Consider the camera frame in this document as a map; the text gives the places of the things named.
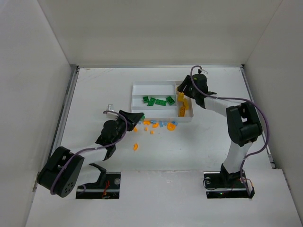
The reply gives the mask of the green plate brick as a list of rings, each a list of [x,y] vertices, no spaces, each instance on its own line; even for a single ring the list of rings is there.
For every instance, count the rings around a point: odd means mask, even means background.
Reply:
[[[156,104],[156,105],[161,105],[161,106],[166,106],[167,101],[160,100],[160,99],[156,99],[155,104]]]

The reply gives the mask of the green small square brick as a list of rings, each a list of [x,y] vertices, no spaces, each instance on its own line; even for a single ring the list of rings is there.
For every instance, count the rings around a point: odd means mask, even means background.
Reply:
[[[144,103],[149,103],[149,98],[148,98],[148,96],[144,96],[144,97],[143,97],[143,102],[144,102]]]

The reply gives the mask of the green two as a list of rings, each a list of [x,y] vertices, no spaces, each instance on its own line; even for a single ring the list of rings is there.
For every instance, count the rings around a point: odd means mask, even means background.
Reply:
[[[154,106],[155,102],[156,102],[156,99],[153,98],[153,97],[151,97],[151,98],[149,99],[149,102],[148,102],[147,106]]]

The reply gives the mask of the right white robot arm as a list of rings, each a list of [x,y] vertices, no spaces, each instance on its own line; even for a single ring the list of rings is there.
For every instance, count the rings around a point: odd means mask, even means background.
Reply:
[[[207,78],[201,73],[187,75],[177,91],[195,100],[201,108],[226,118],[231,144],[220,174],[226,181],[239,178],[248,150],[263,131],[254,103],[243,98],[216,97],[215,92],[208,90]]]

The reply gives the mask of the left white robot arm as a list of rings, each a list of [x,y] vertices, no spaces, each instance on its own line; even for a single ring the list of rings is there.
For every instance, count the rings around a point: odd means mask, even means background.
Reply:
[[[103,124],[100,136],[94,145],[79,151],[71,151],[63,146],[56,148],[37,176],[37,184],[48,189],[51,195],[61,198],[68,196],[80,175],[87,153],[100,154],[103,161],[112,157],[119,143],[128,131],[133,131],[144,113],[128,113],[106,110],[104,114],[115,114],[116,118]]]

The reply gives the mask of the long yellow brick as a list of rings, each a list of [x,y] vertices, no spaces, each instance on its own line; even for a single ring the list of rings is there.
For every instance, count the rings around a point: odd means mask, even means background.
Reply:
[[[185,117],[185,113],[186,113],[186,108],[184,106],[181,106],[179,108],[178,116],[179,117]]]

